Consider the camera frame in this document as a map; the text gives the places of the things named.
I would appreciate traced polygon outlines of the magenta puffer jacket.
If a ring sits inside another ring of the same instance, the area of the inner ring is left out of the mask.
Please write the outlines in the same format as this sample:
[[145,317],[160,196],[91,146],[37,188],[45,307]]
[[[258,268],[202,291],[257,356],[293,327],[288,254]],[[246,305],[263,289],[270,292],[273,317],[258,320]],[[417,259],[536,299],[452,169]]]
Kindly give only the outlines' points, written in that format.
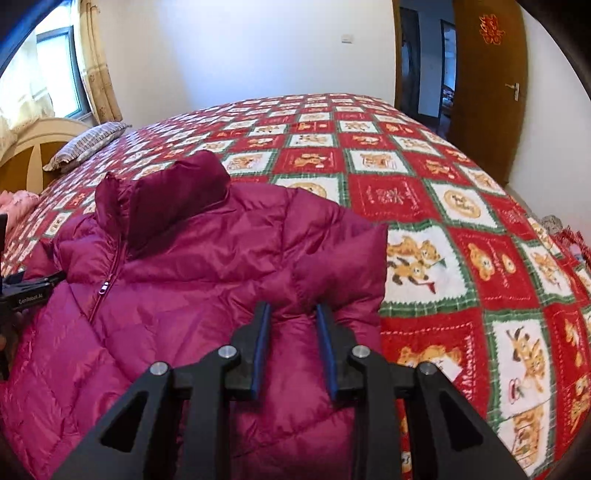
[[386,244],[385,225],[302,189],[232,181],[207,151],[137,180],[107,175],[94,211],[25,264],[26,279],[65,278],[24,318],[1,435],[49,478],[152,363],[200,360],[266,302],[263,391],[232,413],[232,475],[346,479],[353,412],[329,399],[315,307],[377,349]]

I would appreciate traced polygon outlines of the clothes pile on floor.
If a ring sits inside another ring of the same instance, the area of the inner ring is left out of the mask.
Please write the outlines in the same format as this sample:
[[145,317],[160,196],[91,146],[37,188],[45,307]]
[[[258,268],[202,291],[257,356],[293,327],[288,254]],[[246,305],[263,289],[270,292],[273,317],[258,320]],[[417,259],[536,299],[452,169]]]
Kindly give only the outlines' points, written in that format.
[[567,252],[585,266],[590,267],[590,246],[580,231],[564,226],[562,221],[555,215],[543,217],[541,225],[564,252]]

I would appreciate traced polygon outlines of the pink folded blanket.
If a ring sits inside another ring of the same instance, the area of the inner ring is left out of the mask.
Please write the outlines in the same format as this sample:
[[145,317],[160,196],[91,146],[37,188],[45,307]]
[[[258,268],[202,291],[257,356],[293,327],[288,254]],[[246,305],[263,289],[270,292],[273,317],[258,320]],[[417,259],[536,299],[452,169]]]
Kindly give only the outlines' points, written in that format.
[[0,212],[7,215],[7,230],[12,230],[40,202],[40,196],[27,190],[0,195]]

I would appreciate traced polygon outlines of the cream wooden headboard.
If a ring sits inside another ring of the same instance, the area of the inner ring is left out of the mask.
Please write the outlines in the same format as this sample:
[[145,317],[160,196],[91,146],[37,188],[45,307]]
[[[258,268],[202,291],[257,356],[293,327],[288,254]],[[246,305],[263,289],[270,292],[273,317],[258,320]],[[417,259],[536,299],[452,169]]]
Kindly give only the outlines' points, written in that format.
[[58,171],[45,172],[43,167],[70,140],[90,128],[86,123],[67,118],[45,118],[26,130],[1,160],[2,191],[27,190],[40,194]]

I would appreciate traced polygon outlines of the grey plaid pillow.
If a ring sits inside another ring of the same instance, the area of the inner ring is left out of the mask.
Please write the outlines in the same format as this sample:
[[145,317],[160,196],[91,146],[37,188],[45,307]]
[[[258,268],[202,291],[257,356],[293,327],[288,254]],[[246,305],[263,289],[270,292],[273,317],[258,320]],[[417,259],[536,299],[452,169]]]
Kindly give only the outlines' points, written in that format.
[[68,173],[120,138],[128,128],[129,125],[124,122],[107,122],[92,127],[64,145],[43,166],[43,170],[45,172]]

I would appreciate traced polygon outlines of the red checkered bedspread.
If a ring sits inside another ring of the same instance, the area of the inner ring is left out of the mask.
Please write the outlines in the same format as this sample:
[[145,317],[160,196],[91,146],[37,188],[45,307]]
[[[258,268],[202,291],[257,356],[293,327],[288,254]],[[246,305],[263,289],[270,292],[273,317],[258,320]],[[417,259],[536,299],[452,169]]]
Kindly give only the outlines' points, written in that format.
[[137,180],[200,151],[232,181],[302,189],[385,225],[376,350],[436,364],[528,477],[588,475],[589,270],[463,152],[381,100],[246,100],[124,135],[43,193],[9,237],[5,272],[92,213],[105,176]]

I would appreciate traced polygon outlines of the right beige curtain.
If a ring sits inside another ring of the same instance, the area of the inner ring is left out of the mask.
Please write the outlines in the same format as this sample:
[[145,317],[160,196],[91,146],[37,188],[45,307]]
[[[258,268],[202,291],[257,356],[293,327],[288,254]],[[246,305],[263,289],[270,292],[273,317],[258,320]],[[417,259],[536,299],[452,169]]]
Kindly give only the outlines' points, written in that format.
[[77,62],[87,100],[98,124],[122,120],[98,25],[94,1],[77,1],[75,25]]

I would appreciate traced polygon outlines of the brown wooden door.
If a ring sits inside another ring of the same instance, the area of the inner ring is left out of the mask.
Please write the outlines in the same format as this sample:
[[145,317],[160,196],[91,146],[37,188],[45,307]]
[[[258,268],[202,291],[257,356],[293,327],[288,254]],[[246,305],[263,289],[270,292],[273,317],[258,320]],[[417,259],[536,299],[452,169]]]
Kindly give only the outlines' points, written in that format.
[[[448,141],[505,186],[521,138],[528,84],[525,25],[516,1],[453,3],[457,69]],[[500,46],[487,45],[479,17],[496,14],[505,31]],[[519,82],[520,99],[505,84]]]

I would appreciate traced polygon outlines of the red double happiness decoration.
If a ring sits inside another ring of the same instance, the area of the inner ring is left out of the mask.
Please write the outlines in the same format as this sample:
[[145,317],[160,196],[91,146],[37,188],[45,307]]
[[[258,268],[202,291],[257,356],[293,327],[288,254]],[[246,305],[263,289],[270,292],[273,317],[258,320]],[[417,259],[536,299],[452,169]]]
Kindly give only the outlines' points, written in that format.
[[505,31],[500,28],[499,19],[496,14],[483,14],[479,17],[480,35],[487,45],[500,46]]

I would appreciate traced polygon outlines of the window with dark frame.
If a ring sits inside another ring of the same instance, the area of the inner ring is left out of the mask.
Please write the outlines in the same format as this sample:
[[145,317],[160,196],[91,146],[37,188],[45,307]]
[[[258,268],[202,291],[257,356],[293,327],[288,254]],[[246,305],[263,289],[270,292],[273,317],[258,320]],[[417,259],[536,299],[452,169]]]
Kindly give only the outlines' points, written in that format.
[[90,113],[72,26],[38,29],[37,55],[56,117],[80,119]]

